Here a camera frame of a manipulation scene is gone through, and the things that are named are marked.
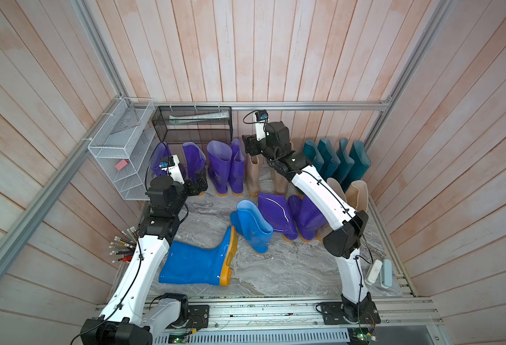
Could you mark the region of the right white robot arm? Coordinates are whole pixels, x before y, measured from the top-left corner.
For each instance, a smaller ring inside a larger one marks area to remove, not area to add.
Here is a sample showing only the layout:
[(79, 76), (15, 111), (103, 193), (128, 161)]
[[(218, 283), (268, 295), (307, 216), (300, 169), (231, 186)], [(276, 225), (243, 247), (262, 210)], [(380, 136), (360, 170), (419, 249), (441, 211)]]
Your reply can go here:
[(283, 122), (261, 119), (252, 124), (255, 133), (243, 136), (245, 152), (264, 156), (271, 168), (301, 190), (323, 214), (332, 228), (332, 233), (323, 238), (323, 245), (336, 257), (342, 281), (343, 312), (366, 311), (372, 299), (359, 263), (359, 248), (367, 213), (349, 206), (330, 188), (311, 160), (291, 148), (289, 129)]

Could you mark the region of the large beige boot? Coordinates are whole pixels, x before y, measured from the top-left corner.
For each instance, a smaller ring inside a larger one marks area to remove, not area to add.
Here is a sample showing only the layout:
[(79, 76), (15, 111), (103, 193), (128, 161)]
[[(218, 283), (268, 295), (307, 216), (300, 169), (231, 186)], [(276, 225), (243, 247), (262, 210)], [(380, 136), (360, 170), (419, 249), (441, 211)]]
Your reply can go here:
[[(346, 203), (346, 195), (345, 192), (343, 192), (341, 185), (337, 180), (334, 178), (329, 178), (327, 181), (327, 184), (333, 189), (333, 191)], [(325, 223), (321, 228), (319, 228), (316, 231), (316, 238), (320, 242), (323, 241), (323, 239), (330, 234), (333, 231), (333, 229), (329, 226), (329, 223)]]

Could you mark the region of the large purple boot front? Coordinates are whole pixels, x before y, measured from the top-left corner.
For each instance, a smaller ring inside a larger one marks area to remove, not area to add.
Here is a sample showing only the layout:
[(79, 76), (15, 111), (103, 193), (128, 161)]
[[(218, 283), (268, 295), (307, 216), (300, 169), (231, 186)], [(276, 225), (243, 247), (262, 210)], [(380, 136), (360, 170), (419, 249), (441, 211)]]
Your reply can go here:
[(309, 242), (315, 239), (316, 232), (327, 224), (326, 217), (307, 196), (292, 195), (287, 204), (302, 240)]

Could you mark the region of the teal boot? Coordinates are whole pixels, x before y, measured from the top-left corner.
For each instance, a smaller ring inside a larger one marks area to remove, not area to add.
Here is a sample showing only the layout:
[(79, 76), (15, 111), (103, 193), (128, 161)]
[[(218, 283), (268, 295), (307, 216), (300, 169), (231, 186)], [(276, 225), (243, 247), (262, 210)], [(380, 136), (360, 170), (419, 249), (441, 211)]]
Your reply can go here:
[(336, 151), (336, 156), (339, 158), (340, 163), (334, 171), (332, 178), (337, 180), (339, 183), (344, 182), (354, 166), (354, 160), (349, 156), (346, 149), (348, 144), (349, 140), (347, 138), (341, 138), (339, 140), (339, 148)]
[(344, 191), (346, 191), (353, 182), (362, 180), (365, 173), (371, 167), (371, 160), (368, 157), (365, 145), (362, 141), (355, 140), (353, 142), (349, 151), (349, 156), (353, 159), (354, 163), (341, 184)]
[(323, 168), (324, 159), (319, 152), (316, 143), (311, 139), (307, 139), (303, 145), (302, 153), (312, 162), (317, 171), (322, 174), (321, 171)]
[(341, 161), (338, 158), (332, 143), (328, 139), (320, 139), (317, 148), (323, 158), (323, 165), (320, 170), (320, 174), (325, 180), (327, 180), (336, 172), (337, 168), (341, 164)]

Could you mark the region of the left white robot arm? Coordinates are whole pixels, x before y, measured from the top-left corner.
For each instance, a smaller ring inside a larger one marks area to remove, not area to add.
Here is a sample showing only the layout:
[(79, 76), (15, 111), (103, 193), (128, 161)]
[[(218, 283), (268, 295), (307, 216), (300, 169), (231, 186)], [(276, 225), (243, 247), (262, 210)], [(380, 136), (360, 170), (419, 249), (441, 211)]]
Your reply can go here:
[(170, 251), (182, 221), (179, 213), (190, 196), (207, 190), (206, 170), (185, 179), (178, 167), (153, 178), (147, 190), (150, 205), (139, 225), (137, 245), (110, 301), (96, 318), (87, 319), (76, 336), (83, 344), (153, 344), (168, 326), (188, 321), (188, 299), (166, 293), (149, 312), (145, 303), (155, 273)]

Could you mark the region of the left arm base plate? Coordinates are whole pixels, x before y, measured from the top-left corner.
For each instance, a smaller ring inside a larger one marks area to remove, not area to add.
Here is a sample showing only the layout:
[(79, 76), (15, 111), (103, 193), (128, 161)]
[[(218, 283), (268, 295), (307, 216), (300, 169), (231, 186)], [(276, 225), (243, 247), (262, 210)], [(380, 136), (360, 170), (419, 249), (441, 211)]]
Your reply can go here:
[(165, 293), (152, 299), (147, 319), (158, 329), (204, 329), (208, 326), (209, 305), (190, 305), (188, 296)]

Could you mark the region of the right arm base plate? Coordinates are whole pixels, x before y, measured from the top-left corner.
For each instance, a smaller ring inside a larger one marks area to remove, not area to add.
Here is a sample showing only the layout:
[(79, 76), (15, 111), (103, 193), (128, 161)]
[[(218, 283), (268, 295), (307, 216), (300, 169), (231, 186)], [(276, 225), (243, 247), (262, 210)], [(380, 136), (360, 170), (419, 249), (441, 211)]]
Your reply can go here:
[(325, 325), (381, 323), (379, 311), (371, 300), (364, 300), (358, 304), (348, 300), (345, 302), (325, 302), (320, 303), (318, 308)]

